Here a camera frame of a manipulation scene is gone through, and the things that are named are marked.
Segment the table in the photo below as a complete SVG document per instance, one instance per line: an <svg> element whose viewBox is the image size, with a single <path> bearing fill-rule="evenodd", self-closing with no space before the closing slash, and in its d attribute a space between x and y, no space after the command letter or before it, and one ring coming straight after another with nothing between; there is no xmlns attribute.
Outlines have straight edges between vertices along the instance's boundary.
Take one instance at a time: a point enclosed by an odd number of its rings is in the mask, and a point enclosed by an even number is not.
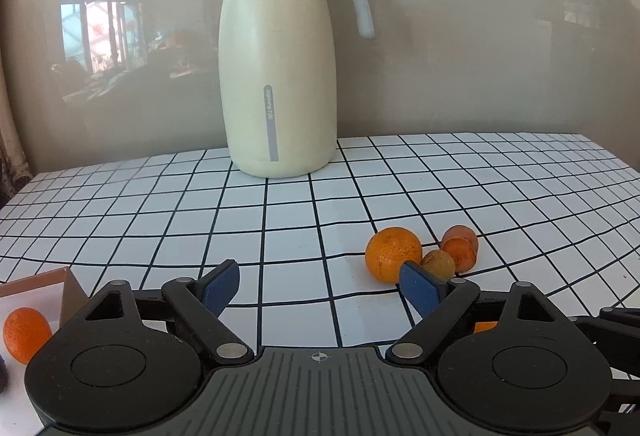
<svg viewBox="0 0 640 436"><path fill-rule="evenodd" d="M238 171L226 149L37 175L0 210L0 280L63 265L87 293L159 288L226 258L241 286L221 319L260 344L384 348L418 320L364 265L375 231L424 250L455 224L479 235L465 276L535 283L566 315L640 307L639 174L581 135L460 133L340 139L301 177Z"/></svg>

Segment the metal screw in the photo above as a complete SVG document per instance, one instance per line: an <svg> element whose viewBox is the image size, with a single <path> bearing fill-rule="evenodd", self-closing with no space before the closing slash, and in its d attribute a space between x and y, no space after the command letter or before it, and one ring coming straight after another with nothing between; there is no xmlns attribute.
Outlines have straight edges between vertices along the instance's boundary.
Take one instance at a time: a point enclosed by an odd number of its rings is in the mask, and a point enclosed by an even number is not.
<svg viewBox="0 0 640 436"><path fill-rule="evenodd" d="M237 342L227 342L226 344L220 344L217 347L216 353L222 358L241 358L247 354L248 350L244 344L238 344Z"/></svg>
<svg viewBox="0 0 640 436"><path fill-rule="evenodd" d="M417 358L422 355L422 348L412 342L400 342L391 348L391 352L398 358Z"/></svg>

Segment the cardboard box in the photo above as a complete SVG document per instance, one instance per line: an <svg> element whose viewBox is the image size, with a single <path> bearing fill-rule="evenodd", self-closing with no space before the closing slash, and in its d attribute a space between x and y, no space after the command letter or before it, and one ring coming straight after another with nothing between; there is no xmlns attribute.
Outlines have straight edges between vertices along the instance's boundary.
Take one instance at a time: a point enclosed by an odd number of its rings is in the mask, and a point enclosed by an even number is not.
<svg viewBox="0 0 640 436"><path fill-rule="evenodd" d="M30 307L44 315L55 332L87 302L87 295L69 267L39 273L0 285L0 327L15 309ZM24 389L25 365L0 342L8 384L0 394L0 436L33 436L42 429Z"/></svg>

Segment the window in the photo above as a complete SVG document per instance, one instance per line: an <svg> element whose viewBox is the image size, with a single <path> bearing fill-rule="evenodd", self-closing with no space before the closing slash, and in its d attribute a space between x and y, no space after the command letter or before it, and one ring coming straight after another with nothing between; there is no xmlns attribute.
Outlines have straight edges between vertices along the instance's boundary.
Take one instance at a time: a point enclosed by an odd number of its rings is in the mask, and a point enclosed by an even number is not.
<svg viewBox="0 0 640 436"><path fill-rule="evenodd" d="M88 73L117 73L144 64L139 0L60 0L67 61Z"/></svg>

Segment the carrot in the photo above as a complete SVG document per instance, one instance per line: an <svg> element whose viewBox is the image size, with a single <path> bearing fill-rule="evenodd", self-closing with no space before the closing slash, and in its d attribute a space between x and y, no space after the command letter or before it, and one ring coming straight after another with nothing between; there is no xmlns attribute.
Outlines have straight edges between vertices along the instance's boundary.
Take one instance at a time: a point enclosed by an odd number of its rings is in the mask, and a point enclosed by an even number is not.
<svg viewBox="0 0 640 436"><path fill-rule="evenodd" d="M473 232L469 227L465 225L454 225L452 228L447 230L442 236L442 242L444 243L447 239L450 238L465 238L468 242L471 243L471 247L474 252L478 253L478 236Z"/></svg>
<svg viewBox="0 0 640 436"><path fill-rule="evenodd" d="M458 273L468 272L476 263L476 252L466 238L449 238L441 249L453 257Z"/></svg>
<svg viewBox="0 0 640 436"><path fill-rule="evenodd" d="M490 330L492 328L495 328L497 325L498 321L477 322L476 326L474 327L474 333Z"/></svg>

